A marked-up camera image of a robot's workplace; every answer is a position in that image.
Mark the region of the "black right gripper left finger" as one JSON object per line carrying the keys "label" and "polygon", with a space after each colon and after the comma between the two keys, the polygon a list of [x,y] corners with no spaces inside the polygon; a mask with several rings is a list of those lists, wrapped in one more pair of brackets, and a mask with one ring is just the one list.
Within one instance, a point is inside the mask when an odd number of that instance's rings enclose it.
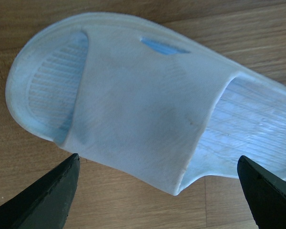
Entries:
{"label": "black right gripper left finger", "polygon": [[0,229],[62,229],[76,193],[80,171],[72,154],[0,206]]}

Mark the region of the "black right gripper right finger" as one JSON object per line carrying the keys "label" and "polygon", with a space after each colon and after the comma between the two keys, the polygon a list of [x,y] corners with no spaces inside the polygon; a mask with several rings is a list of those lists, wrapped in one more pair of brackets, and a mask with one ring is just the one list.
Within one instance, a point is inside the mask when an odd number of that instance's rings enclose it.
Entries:
{"label": "black right gripper right finger", "polygon": [[286,229],[286,182],[250,158],[241,156],[237,173],[260,229]]}

